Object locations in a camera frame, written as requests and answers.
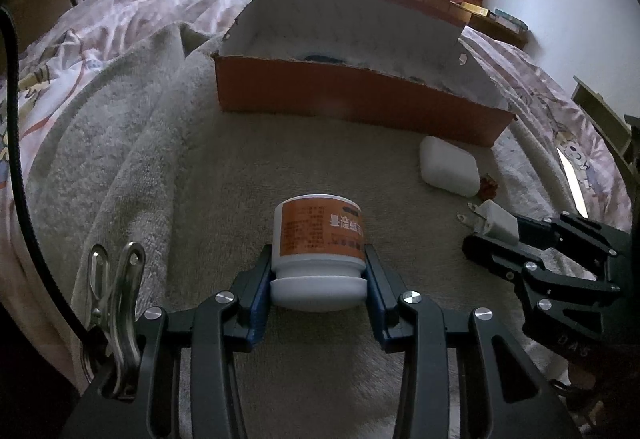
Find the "metal clip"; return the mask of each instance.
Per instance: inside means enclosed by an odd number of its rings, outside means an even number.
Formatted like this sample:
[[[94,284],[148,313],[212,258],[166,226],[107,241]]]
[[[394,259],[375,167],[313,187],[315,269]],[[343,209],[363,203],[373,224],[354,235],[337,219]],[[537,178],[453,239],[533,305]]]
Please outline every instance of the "metal clip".
[[[110,281],[110,262],[106,250],[96,244],[89,253],[87,291],[90,294],[89,330],[98,327],[107,339],[115,364],[115,377],[105,390],[111,397],[132,397],[135,391],[140,349],[134,329],[136,300],[145,266],[145,250],[129,242],[120,254],[118,268]],[[82,366],[89,382],[100,365],[89,351],[82,351]]]

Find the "white container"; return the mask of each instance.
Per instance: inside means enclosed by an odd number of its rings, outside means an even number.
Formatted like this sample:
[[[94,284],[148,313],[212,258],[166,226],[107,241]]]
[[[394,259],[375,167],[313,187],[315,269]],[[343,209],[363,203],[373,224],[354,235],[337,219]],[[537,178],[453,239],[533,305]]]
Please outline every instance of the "white container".
[[[367,297],[360,207],[335,195],[293,197],[273,219],[271,301],[302,311],[337,311]]]
[[[420,174],[427,184],[463,197],[480,190],[476,158],[437,137],[427,136],[420,143]]]

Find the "cardboard box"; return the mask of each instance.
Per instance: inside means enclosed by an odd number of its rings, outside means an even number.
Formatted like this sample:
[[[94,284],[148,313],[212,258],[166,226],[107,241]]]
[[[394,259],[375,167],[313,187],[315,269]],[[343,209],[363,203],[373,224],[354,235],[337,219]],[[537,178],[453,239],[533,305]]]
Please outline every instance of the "cardboard box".
[[[218,101],[490,147],[515,116],[463,27],[414,0],[253,0],[214,56]]]

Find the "wooden shelf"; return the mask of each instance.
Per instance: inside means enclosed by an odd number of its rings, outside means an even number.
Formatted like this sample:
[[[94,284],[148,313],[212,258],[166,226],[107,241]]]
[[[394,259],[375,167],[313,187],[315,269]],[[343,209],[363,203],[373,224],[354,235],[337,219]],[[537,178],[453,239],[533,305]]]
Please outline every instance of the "wooden shelf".
[[[631,130],[620,119],[604,98],[597,92],[593,92],[584,82],[574,76],[577,86],[574,90],[573,100],[578,104],[598,133],[604,139],[609,148],[620,175],[626,184],[626,189],[632,197],[638,187],[638,180],[634,176],[632,167]]]

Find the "white wall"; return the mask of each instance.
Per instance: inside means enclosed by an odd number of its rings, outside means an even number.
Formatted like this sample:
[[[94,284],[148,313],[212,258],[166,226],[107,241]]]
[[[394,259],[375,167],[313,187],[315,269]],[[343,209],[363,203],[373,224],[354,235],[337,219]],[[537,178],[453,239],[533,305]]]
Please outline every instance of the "white wall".
[[[528,24],[526,47],[567,92],[573,75],[618,115],[640,116],[640,5],[637,0],[484,0]]]

